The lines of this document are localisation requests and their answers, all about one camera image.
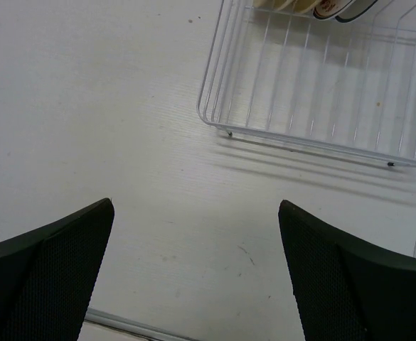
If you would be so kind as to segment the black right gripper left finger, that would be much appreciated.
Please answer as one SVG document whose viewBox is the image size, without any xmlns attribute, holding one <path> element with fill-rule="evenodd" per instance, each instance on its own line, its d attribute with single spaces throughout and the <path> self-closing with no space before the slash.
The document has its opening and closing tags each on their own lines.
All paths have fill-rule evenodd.
<svg viewBox="0 0 416 341">
<path fill-rule="evenodd" d="M 114 221 L 109 198 L 0 242 L 0 340 L 77 340 Z"/>
</svg>

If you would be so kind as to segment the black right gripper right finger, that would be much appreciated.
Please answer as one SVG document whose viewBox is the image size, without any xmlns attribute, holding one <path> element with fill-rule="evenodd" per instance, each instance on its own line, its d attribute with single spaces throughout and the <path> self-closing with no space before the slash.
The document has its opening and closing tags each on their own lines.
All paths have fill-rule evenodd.
<svg viewBox="0 0 416 341">
<path fill-rule="evenodd" d="M 288 200 L 278 218 L 305 340 L 416 340 L 416 258 Z"/>
</svg>

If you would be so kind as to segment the cream plate with orange pattern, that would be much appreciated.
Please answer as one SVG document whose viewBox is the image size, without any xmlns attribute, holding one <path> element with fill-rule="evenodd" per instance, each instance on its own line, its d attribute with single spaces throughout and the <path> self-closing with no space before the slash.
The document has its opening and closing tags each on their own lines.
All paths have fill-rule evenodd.
<svg viewBox="0 0 416 341">
<path fill-rule="evenodd" d="M 344 12 L 355 0 L 323 0 L 313 10 L 314 18 L 328 20 Z"/>
</svg>

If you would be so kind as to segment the cream plate with dark print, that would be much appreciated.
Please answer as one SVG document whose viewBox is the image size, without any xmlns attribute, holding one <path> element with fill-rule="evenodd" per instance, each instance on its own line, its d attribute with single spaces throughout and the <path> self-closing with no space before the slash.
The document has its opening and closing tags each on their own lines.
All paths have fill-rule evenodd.
<svg viewBox="0 0 416 341">
<path fill-rule="evenodd" d="M 296 0 L 293 7 L 294 13 L 304 14 L 312 11 L 321 0 Z"/>
</svg>

